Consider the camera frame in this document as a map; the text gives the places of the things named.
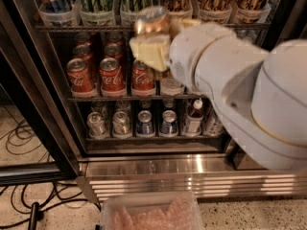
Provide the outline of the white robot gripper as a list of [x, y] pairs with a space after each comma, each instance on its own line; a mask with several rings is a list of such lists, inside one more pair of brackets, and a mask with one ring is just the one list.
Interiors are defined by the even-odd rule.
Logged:
[[170, 35], [156, 35], [152, 37], [133, 37], [130, 49], [133, 56], [158, 72], [169, 69], [173, 77], [185, 85], [192, 92], [213, 92], [237, 84], [237, 73], [230, 72], [218, 83], [210, 83], [209, 78], [198, 73], [199, 61], [202, 55], [217, 41], [235, 38], [235, 33], [215, 23], [204, 23], [192, 18], [172, 18]]

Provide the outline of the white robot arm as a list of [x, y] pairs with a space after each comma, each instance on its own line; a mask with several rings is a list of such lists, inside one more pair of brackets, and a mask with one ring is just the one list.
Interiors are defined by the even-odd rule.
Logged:
[[307, 168], [306, 39], [266, 51], [216, 23], [139, 19], [134, 30], [134, 57], [205, 95], [255, 162], [278, 171]]

